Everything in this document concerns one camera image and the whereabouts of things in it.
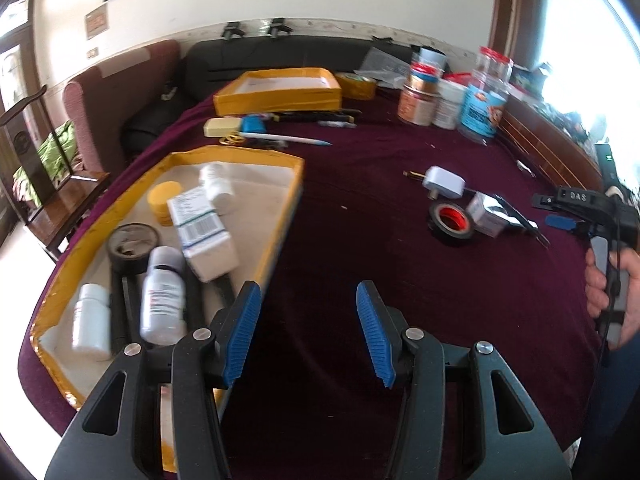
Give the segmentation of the clear jar blue cartoon label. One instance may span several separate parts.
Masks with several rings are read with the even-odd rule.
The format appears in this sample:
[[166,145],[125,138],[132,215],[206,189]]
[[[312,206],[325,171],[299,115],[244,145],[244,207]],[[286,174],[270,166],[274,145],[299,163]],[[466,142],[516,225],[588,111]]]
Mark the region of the clear jar blue cartoon label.
[[495,137],[510,96],[512,67],[507,56],[488,47],[480,48],[458,119],[462,136],[483,145]]

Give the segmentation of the far yellow cardboard tray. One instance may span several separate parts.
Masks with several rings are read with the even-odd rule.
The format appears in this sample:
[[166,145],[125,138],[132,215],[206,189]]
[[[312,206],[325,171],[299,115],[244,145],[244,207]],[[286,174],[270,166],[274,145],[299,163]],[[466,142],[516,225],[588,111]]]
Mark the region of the far yellow cardboard tray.
[[336,112],[342,108],[342,89],[321,67],[250,70],[216,92],[213,101],[218,116]]

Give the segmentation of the white power adapter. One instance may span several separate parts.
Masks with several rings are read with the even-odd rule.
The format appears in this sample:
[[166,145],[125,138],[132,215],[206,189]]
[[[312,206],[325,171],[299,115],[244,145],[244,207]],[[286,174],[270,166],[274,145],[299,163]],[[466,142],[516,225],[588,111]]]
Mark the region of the white power adapter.
[[431,166],[426,170],[422,185],[432,200],[439,197],[457,200],[465,190],[465,180],[462,177],[439,166]]

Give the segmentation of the white bottle red label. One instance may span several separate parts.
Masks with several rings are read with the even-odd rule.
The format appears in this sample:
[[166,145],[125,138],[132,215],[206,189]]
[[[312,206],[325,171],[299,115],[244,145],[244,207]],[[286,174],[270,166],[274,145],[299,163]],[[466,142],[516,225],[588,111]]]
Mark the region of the white bottle red label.
[[111,359],[110,293],[98,284],[83,284],[73,310],[72,350],[95,361]]

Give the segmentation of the clear jar orange label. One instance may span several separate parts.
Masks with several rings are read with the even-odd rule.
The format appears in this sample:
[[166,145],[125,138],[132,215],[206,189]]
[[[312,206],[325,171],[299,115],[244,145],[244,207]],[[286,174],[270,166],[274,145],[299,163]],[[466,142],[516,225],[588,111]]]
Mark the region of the clear jar orange label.
[[427,127],[433,121],[439,99],[438,93],[421,92],[406,84],[400,92],[397,115],[403,122]]

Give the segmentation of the white tub with label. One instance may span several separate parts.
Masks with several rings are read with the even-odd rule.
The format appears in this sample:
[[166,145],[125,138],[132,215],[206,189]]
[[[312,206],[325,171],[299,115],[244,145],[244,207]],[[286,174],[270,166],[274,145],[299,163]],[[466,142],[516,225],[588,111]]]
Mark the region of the white tub with label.
[[436,106],[433,124],[445,130],[457,127],[462,104],[466,95],[463,84],[442,79],[438,84],[439,101]]

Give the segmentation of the black ballpoint pen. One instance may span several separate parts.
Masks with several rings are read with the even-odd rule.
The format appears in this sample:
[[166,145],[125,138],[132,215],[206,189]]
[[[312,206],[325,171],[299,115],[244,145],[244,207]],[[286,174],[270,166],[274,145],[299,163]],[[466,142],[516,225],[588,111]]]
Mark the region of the black ballpoint pen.
[[141,295],[138,278],[122,275],[113,270],[111,273],[111,348],[117,354],[127,344],[140,344],[140,306]]

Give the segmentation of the pink white small box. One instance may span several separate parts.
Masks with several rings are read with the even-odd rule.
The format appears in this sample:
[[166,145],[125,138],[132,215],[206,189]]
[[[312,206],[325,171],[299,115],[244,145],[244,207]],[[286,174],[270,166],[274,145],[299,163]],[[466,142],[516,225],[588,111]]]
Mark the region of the pink white small box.
[[477,232],[497,237],[509,224],[509,216],[495,197],[476,192],[466,206],[466,213]]

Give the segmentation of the blue white medicine box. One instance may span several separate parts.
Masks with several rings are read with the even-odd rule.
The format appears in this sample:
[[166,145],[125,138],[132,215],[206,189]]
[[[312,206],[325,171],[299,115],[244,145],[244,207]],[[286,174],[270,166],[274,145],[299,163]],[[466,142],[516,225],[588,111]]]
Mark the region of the blue white medicine box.
[[202,188],[192,188],[167,203],[183,257],[198,279],[211,282],[240,264],[232,236]]

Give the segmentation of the near yellow cardboard tray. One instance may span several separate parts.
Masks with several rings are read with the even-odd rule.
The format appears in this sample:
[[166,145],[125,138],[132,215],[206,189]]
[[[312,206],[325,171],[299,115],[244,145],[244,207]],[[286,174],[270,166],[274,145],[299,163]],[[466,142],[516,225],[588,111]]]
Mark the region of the near yellow cardboard tray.
[[62,258],[30,343],[76,415],[50,479],[227,479],[217,396],[241,376],[302,192],[296,156],[164,157]]

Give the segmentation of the dark wooden chair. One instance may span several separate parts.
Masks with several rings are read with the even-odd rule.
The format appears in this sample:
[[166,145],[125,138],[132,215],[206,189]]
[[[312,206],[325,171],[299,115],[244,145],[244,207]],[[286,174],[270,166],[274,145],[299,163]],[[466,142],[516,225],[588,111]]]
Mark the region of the dark wooden chair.
[[[111,176],[107,172],[76,170],[72,166],[44,104],[46,92],[47,88],[41,87],[1,116],[1,133],[17,158],[18,166],[24,171],[27,183],[32,186],[36,203],[30,206],[17,197],[13,189],[13,172],[9,169],[1,171],[1,191],[6,194],[17,218],[38,240],[47,256],[58,261],[62,256],[60,245],[74,235],[82,219],[106,191]],[[26,117],[32,108],[40,111],[54,150],[62,158],[64,171],[59,179],[47,172],[28,130]]]

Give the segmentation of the black sofa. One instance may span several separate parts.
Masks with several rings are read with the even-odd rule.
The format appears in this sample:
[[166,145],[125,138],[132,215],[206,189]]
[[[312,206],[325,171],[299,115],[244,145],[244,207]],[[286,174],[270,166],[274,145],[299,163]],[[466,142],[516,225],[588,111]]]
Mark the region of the black sofa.
[[354,72],[374,49],[402,62],[411,58],[408,47],[395,44],[390,38],[284,36],[200,41],[169,71],[152,101],[120,129],[126,161],[140,156],[186,110],[248,70],[322,67],[333,73]]

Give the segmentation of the yellow packing tape roll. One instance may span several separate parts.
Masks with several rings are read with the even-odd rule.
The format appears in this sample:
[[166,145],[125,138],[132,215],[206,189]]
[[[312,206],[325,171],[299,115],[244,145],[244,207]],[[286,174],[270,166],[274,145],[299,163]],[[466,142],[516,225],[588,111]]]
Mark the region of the yellow packing tape roll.
[[335,73],[342,89],[342,97],[348,100],[371,101],[375,98],[378,82],[370,77],[353,73]]

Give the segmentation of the white bottle clear cap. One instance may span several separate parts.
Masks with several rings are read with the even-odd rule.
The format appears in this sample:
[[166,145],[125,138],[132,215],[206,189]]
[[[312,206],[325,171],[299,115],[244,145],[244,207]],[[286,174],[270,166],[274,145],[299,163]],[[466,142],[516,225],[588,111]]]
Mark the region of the white bottle clear cap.
[[140,336],[149,344],[172,346],[186,334],[185,267],[176,248],[158,246],[151,252],[140,309]]

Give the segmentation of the yellow tipped black pen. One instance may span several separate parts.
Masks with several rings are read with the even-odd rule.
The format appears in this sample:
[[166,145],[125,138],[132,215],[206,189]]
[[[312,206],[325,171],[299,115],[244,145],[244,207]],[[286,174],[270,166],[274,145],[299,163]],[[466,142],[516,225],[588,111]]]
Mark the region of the yellow tipped black pen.
[[472,190],[458,174],[439,166],[431,166],[425,174],[405,170],[406,178],[420,181],[430,193],[432,200],[439,197],[461,200],[464,194],[470,194],[471,200],[464,209],[450,203],[436,204],[430,212],[431,220],[448,236],[469,237],[471,230],[497,237],[507,228],[521,229],[538,243],[548,247],[550,242],[542,234],[535,222],[527,219],[521,211],[499,195],[490,195]]

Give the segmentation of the white blue pen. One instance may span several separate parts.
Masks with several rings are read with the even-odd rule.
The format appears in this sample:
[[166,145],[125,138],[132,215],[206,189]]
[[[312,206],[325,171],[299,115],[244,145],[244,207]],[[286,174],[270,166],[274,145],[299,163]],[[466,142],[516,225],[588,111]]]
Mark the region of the white blue pen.
[[263,132],[241,132],[240,136],[244,139],[255,139],[273,142],[288,142],[298,144],[308,144],[315,146],[331,146],[332,143],[319,139],[302,138],[301,136],[284,136],[283,134],[263,133]]

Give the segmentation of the maroon table cloth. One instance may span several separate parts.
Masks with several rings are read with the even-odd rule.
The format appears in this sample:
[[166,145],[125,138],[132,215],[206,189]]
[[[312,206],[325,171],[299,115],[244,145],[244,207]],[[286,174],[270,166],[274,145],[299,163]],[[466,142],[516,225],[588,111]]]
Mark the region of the maroon table cloth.
[[400,395],[375,376],[356,315],[358,283],[443,342],[485,339],[509,363],[562,446],[576,440],[599,339],[586,311],[586,245],[556,229],[477,235],[451,246],[427,225],[430,202],[409,169],[442,166],[529,218],[548,192],[501,145],[419,128],[397,116],[398,95],[360,104],[352,129],[298,124],[304,190],[268,285],[243,375],[224,413],[226,445],[371,452],[396,427]]

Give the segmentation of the black pens by far tray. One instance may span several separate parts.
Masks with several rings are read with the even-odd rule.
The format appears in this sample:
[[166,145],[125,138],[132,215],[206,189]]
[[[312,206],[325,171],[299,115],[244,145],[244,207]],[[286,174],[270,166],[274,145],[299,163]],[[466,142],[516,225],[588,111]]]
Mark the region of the black pens by far tray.
[[273,122],[296,122],[296,124],[320,124],[320,122],[344,122],[354,124],[362,115],[361,110],[344,108],[344,110],[298,110],[297,112],[269,112],[262,113],[262,119]]

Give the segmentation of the black tape roll white core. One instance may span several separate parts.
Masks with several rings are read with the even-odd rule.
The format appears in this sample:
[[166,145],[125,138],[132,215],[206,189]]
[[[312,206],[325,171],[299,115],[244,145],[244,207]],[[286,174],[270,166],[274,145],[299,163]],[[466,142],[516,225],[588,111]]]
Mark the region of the black tape roll white core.
[[154,248],[160,244],[160,234],[145,223],[126,223],[111,232],[106,251],[112,270],[122,275],[139,275],[146,271]]

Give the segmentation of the small yellow jar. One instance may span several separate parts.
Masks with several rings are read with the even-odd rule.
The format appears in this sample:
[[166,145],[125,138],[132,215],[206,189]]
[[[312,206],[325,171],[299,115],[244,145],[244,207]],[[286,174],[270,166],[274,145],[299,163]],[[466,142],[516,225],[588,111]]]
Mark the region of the small yellow jar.
[[156,221],[161,226],[172,225],[168,202],[174,197],[180,195],[182,191],[182,185],[177,181],[165,181],[153,186],[149,190],[146,201],[148,202]]

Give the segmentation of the cream eraser block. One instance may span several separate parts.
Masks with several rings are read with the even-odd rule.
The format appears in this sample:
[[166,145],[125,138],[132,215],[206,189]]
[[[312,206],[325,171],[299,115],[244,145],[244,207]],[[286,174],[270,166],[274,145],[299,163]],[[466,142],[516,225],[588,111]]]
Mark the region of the cream eraser block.
[[239,133],[242,119],[239,117],[210,118],[203,127],[204,136],[208,138],[222,138]]

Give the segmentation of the black tape roll red core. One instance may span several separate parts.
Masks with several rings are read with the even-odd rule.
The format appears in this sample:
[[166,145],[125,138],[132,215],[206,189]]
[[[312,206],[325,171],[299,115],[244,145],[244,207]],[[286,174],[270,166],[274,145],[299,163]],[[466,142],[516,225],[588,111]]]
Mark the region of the black tape roll red core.
[[469,243],[475,226],[462,207],[450,202],[434,203],[428,211],[427,224],[434,237],[449,246]]

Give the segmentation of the yellow cardboard tray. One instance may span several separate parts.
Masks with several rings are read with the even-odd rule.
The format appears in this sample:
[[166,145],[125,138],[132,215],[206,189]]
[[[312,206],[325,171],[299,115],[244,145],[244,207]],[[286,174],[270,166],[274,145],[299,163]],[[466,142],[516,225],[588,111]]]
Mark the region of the yellow cardboard tray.
[[336,112],[342,108],[342,89],[321,67],[250,70],[216,92],[213,101],[218,116]]
[[217,396],[241,376],[302,192],[296,156],[164,157],[62,258],[30,343],[76,415],[50,479],[227,479]]

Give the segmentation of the white bottle green label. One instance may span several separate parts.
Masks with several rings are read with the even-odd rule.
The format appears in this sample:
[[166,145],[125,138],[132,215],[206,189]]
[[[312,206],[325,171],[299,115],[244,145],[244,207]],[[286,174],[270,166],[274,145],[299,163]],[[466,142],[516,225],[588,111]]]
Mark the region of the white bottle green label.
[[235,206],[236,196],[226,164],[210,162],[205,165],[200,170],[200,185],[217,214],[230,214]]

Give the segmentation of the yellow rubber bands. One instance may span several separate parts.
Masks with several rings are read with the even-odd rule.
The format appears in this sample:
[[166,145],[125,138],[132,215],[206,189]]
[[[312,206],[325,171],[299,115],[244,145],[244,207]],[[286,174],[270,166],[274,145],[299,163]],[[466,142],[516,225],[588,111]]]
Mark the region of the yellow rubber bands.
[[239,146],[246,143],[246,137],[242,136],[241,133],[232,132],[225,136],[221,136],[218,142],[220,145]]

